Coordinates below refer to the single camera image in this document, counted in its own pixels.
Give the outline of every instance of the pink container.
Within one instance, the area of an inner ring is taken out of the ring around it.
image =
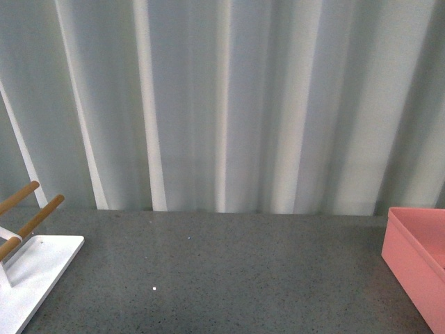
[[[445,334],[445,209],[391,207],[382,256],[435,334]]]

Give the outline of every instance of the white base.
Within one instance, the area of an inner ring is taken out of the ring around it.
[[[37,235],[4,264],[0,333],[21,333],[84,243],[80,236]]]

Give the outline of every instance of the white curtain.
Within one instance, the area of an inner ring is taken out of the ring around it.
[[[0,0],[0,200],[445,205],[445,1]]]

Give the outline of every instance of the mug rack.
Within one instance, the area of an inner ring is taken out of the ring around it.
[[[39,186],[32,181],[0,203],[0,215]],[[24,330],[84,243],[82,236],[36,235],[10,256],[64,199],[57,195],[17,233],[0,226],[0,238],[6,240],[0,246],[0,333]]]

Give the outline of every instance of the speckled countertop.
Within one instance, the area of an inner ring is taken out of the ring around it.
[[[380,257],[386,221],[56,210],[36,234],[86,242],[23,333],[431,333]]]

